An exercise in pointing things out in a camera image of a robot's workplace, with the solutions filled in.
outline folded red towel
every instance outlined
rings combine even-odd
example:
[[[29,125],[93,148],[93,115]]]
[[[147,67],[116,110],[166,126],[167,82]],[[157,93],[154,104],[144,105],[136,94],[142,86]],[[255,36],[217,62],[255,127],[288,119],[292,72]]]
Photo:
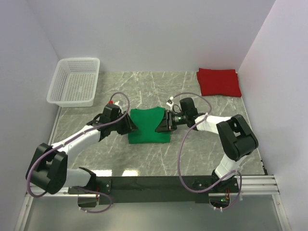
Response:
[[[197,79],[200,85],[201,94],[203,96],[242,96],[237,73],[233,69],[211,70],[199,68],[199,72],[197,72]]]

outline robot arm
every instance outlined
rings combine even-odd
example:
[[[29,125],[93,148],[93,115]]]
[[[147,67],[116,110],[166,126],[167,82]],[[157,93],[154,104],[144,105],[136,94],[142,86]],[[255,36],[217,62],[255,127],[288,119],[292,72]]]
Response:
[[[31,167],[44,153],[59,145],[69,143],[53,151],[40,161],[32,172],[30,182],[50,194],[57,193],[62,187],[80,186],[93,188],[96,180],[96,176],[93,172],[85,168],[67,169],[67,165],[68,163],[73,163],[81,151],[92,144],[100,142],[102,139],[109,136],[112,131],[117,131],[120,135],[136,131],[138,128],[128,115],[117,123],[101,128],[99,127],[102,124],[117,120],[123,116],[123,114],[121,107],[117,105],[117,103],[113,104],[110,102],[105,106],[103,113],[94,117],[92,121],[87,123],[87,125],[77,133],[52,145],[47,145],[45,143],[39,145],[26,173],[26,179]]]
[[[205,115],[195,119],[195,123],[203,120]],[[225,154],[215,169],[221,178],[227,173],[237,170],[242,161],[258,147],[258,141],[241,115],[220,117],[209,115],[206,121],[197,125],[198,131],[210,131],[219,135]]]
[[[170,110],[166,110],[165,116],[157,132],[174,131],[177,125],[186,124],[192,127],[199,123],[194,129],[197,131],[209,131],[218,134],[225,152],[220,164],[213,171],[213,175],[219,179],[227,173],[236,170],[242,161],[258,147],[258,140],[242,115],[233,117],[220,117],[198,113],[192,98],[180,100],[181,112],[173,110],[174,103],[169,100],[167,105]]]
[[[170,110],[165,111],[165,116],[156,128],[156,132],[173,131],[177,129],[177,125],[183,124],[191,127],[201,122],[206,116],[205,114],[198,113],[192,98],[182,99],[180,105],[180,113],[175,113]],[[26,174],[26,179],[28,178],[30,169],[41,156],[61,144],[69,143],[66,146],[63,145],[58,150],[52,151],[35,165],[34,171],[29,176],[30,182],[50,194],[57,193],[65,186],[80,186],[85,189],[95,189],[97,184],[96,175],[85,168],[67,169],[68,162],[74,161],[81,151],[101,141],[110,135],[112,131],[117,131],[123,135],[138,129],[127,114],[123,119],[112,125],[100,126],[116,121],[121,116],[124,116],[121,107],[116,103],[113,104],[110,102],[105,106],[102,114],[98,114],[76,134],[52,145],[41,144],[35,151]],[[214,178],[220,179],[231,170],[237,169],[244,158],[258,147],[256,137],[241,115],[233,117],[209,115],[207,120],[198,124],[194,129],[210,131],[218,134],[220,137],[226,154],[222,158],[220,165],[213,171],[212,175]]]

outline plastic basket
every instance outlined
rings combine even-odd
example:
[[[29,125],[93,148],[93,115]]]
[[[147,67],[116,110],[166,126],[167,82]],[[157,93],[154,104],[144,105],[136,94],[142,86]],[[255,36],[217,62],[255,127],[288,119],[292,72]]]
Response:
[[[49,87],[47,102],[60,107],[92,106],[99,69],[97,58],[61,59]]]

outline purple cable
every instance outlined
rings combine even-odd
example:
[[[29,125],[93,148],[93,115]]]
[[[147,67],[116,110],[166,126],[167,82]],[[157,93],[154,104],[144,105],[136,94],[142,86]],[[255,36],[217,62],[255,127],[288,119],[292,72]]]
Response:
[[[181,175],[181,171],[180,171],[180,157],[181,157],[181,153],[182,153],[182,148],[183,148],[184,142],[185,142],[185,140],[186,140],[188,134],[191,132],[191,130],[193,130],[196,126],[198,126],[199,124],[201,124],[201,123],[203,123],[204,121],[206,121],[206,119],[207,119],[207,117],[208,117],[208,114],[210,114],[211,111],[212,111],[212,106],[211,106],[210,102],[209,102],[208,100],[206,100],[205,98],[203,98],[202,96],[198,95],[198,94],[190,93],[190,92],[183,92],[183,93],[179,93],[179,94],[175,95],[173,98],[176,98],[176,97],[178,97],[179,95],[183,95],[183,94],[192,94],[192,95],[198,96],[199,98],[201,98],[201,99],[203,99],[205,102],[207,102],[207,104],[209,105],[210,109],[209,109],[209,111],[207,112],[207,114],[205,115],[204,119],[202,119],[202,120],[199,121],[198,123],[196,123],[196,124],[194,124],[193,126],[191,126],[191,127],[188,129],[188,131],[185,133],[184,137],[183,137],[183,140],[182,140],[181,145],[180,145],[179,154],[178,154],[178,161],[177,161],[177,163],[178,163],[178,174],[179,174],[180,181],[181,181],[182,185],[184,186],[184,188],[187,189],[188,191],[192,192],[192,193],[205,193],[205,192],[211,190],[212,188],[214,188],[216,185],[218,185],[218,184],[219,184],[223,179],[225,179],[226,177],[228,177],[228,176],[230,176],[230,175],[232,175],[232,174],[234,174],[234,173],[238,173],[239,176],[240,176],[239,192],[238,192],[238,194],[237,194],[235,200],[234,200],[229,206],[226,207],[226,208],[228,208],[228,207],[230,207],[231,205],[233,205],[233,204],[237,201],[239,195],[241,194],[241,189],[242,189],[242,175],[241,175],[240,172],[238,172],[238,171],[236,171],[236,170],[233,170],[233,171],[227,173],[226,175],[224,175],[224,176],[223,176],[222,178],[220,178],[219,180],[217,180],[217,181],[216,181],[214,184],[212,184],[211,186],[207,187],[206,189],[202,189],[202,190],[193,190],[193,189],[190,189],[190,188],[185,184],[185,182],[184,182],[184,180],[183,180],[183,177],[182,177],[182,175]]]
[[[59,148],[62,148],[62,147],[64,147],[64,146],[68,145],[69,143],[73,142],[74,140],[78,139],[78,138],[79,138],[80,136],[82,136],[83,134],[85,134],[85,133],[87,133],[87,132],[89,132],[89,131],[96,130],[96,129],[98,129],[98,128],[102,128],[102,127],[105,127],[105,126],[108,126],[108,125],[115,124],[115,123],[117,123],[118,121],[120,121],[121,119],[123,119],[123,118],[127,115],[128,111],[129,111],[129,108],[130,108],[129,98],[128,98],[128,96],[127,96],[126,94],[124,94],[124,93],[122,93],[122,92],[116,92],[116,93],[114,93],[114,94],[110,97],[110,100],[112,100],[112,98],[113,98],[115,95],[117,95],[117,94],[123,95],[123,96],[127,99],[127,103],[128,103],[127,111],[126,111],[119,119],[116,119],[115,121],[112,121],[112,122],[110,122],[110,123],[101,124],[101,125],[98,125],[98,126],[96,126],[96,127],[92,127],[92,128],[87,129],[87,130],[84,130],[84,131],[78,133],[76,136],[72,137],[71,139],[67,140],[65,143],[60,144],[59,146],[56,146],[56,147],[52,148],[51,150],[47,151],[47,152],[44,153],[40,158],[37,159],[37,161],[32,165],[31,169],[29,170],[28,177],[27,177],[27,191],[28,191],[28,193],[29,193],[31,196],[33,196],[33,197],[35,197],[35,198],[39,198],[39,197],[41,197],[41,196],[43,196],[43,195],[45,195],[45,194],[47,193],[47,192],[43,192],[43,193],[40,194],[40,195],[36,195],[36,194],[34,194],[34,193],[32,192],[31,186],[30,186],[30,179],[31,179],[32,173],[33,173],[35,167],[40,163],[40,161],[42,161],[42,159],[44,159],[46,156],[48,156],[48,155],[49,155],[50,153],[52,153],[53,151],[56,151],[56,150],[58,150]]]
[[[108,205],[106,208],[102,209],[102,210],[99,210],[99,211],[90,211],[90,210],[86,210],[85,208],[80,208],[82,211],[85,211],[86,213],[102,213],[102,212],[108,210],[108,209],[111,207],[111,205],[112,205],[112,198],[111,198],[109,195],[104,194],[104,193],[102,193],[102,192],[96,192],[96,191],[87,190],[87,189],[84,189],[84,188],[81,188],[81,187],[77,187],[77,188],[78,188],[78,189],[81,189],[81,190],[83,190],[83,191],[85,191],[86,193],[92,193],[92,194],[99,194],[99,195],[102,195],[102,196],[104,196],[104,197],[107,197],[108,200],[109,200],[109,205]]]

